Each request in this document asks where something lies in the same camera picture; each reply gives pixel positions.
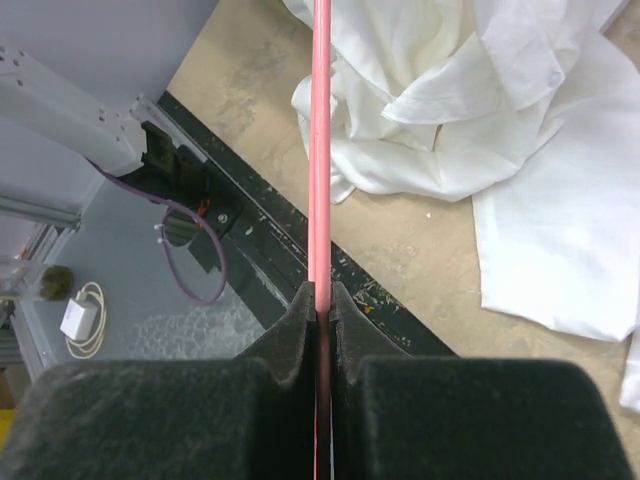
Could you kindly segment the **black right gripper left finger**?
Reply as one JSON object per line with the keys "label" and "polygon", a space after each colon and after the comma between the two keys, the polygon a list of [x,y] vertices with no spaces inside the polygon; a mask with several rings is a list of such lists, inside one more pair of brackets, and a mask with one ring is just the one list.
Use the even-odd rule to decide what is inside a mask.
{"label": "black right gripper left finger", "polygon": [[67,362],[41,374],[5,479],[310,479],[313,287],[232,359]]}

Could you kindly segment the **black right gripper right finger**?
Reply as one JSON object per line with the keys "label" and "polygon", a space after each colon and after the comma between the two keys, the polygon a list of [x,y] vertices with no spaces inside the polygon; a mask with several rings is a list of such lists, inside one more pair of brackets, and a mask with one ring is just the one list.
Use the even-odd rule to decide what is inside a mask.
{"label": "black right gripper right finger", "polygon": [[630,479],[604,400],[556,360],[411,356],[341,283],[331,313],[339,479]]}

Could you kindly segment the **pink wire hanger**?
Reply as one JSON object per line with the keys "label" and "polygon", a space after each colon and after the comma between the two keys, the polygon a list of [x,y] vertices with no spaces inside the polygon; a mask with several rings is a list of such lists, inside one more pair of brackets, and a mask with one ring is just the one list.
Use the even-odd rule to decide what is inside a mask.
{"label": "pink wire hanger", "polygon": [[314,284],[316,311],[316,479],[329,479],[331,468],[330,328],[330,66],[331,3],[314,3],[311,75],[311,126],[308,218],[308,277]]}

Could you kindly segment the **white button shirt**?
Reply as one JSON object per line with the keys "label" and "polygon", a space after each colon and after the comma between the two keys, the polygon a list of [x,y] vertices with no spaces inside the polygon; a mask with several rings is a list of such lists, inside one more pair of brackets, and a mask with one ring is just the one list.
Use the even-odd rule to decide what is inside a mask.
{"label": "white button shirt", "polygon": [[336,1],[331,197],[473,202],[482,305],[639,321],[639,73],[596,1]]}

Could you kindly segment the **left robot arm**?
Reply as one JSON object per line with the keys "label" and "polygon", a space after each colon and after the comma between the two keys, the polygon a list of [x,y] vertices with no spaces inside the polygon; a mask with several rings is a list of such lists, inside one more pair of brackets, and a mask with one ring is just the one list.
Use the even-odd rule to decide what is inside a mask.
{"label": "left robot arm", "polygon": [[140,119],[140,103],[118,111],[1,41],[1,115],[84,157],[103,176],[155,203],[198,208],[213,180],[193,150],[157,123]]}

